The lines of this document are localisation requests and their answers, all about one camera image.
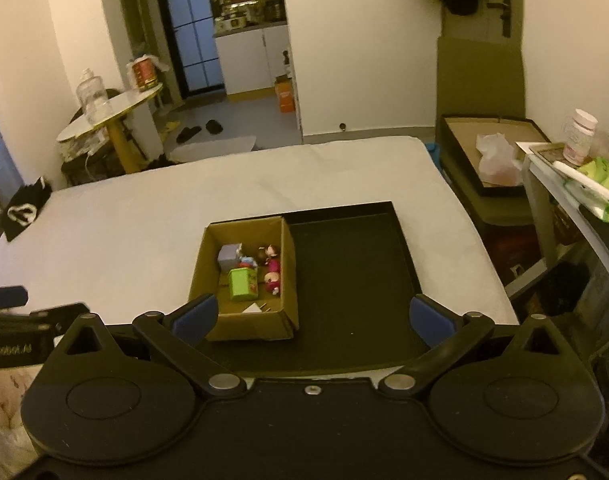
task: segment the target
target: round table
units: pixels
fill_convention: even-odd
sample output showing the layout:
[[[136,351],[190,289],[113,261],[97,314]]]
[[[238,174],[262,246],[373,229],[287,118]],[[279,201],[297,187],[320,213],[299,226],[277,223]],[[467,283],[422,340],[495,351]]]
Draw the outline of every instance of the round table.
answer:
[[[82,115],[62,130],[57,137],[57,141],[67,142],[67,140],[95,132],[106,126],[109,139],[111,139],[111,142],[113,143],[113,147],[118,154],[120,164],[122,164],[124,171],[127,173],[137,173],[140,171],[140,166],[129,148],[128,141],[122,131],[120,118],[158,95],[160,90],[162,90],[161,84],[144,92],[140,92],[139,90],[128,90],[121,93],[119,96],[109,100],[112,110],[111,115],[108,115],[102,121],[95,124],[89,123],[86,116]]]

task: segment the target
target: triangular cutout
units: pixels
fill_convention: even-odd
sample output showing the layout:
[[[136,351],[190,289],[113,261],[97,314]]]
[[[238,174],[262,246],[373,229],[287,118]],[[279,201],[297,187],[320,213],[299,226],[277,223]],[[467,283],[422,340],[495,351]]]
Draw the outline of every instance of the triangular cutout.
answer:
[[[549,337],[549,332],[544,327],[536,328],[531,333],[531,338],[525,350],[539,354],[558,355],[560,353],[553,340]]]
[[[101,349],[102,347],[93,329],[85,326],[80,330],[75,341],[69,346],[67,355],[88,354],[90,352],[99,352]]]

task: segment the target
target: silver rivet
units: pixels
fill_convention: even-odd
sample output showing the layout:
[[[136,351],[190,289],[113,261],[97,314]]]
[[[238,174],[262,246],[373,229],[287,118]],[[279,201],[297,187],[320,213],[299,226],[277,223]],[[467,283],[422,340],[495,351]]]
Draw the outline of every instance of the silver rivet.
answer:
[[[323,392],[323,389],[320,386],[307,386],[304,389],[304,392],[307,395],[320,395]]]
[[[233,390],[240,385],[240,378],[233,374],[218,374],[210,378],[209,385],[214,390]]]
[[[416,385],[416,380],[410,375],[394,374],[385,377],[385,384],[391,390],[411,390]]]

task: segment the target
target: floor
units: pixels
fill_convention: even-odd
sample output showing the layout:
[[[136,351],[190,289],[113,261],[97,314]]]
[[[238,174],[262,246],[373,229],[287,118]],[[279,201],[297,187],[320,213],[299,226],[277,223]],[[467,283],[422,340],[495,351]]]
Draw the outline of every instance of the floor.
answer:
[[[206,142],[209,140],[232,139],[233,137],[256,137],[256,149],[281,148],[302,144],[302,135],[297,127],[296,114],[283,114],[278,108],[277,97],[270,96],[252,101],[232,103],[226,97],[204,104],[204,100],[196,101],[194,107],[191,102],[174,110],[165,118],[166,121],[180,121],[181,125],[166,140],[164,150],[166,153],[178,146],[176,136],[185,127],[200,125],[203,130],[191,140],[182,144]],[[224,131],[212,136],[204,125],[209,120],[216,120]]]

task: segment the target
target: orange box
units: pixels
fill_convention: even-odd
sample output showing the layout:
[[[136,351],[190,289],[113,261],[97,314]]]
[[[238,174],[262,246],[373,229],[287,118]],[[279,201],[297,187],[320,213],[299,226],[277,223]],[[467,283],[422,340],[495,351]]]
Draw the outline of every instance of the orange box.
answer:
[[[280,111],[284,114],[296,111],[296,101],[294,100],[294,88],[291,79],[281,76],[276,79],[276,95],[280,104]]]

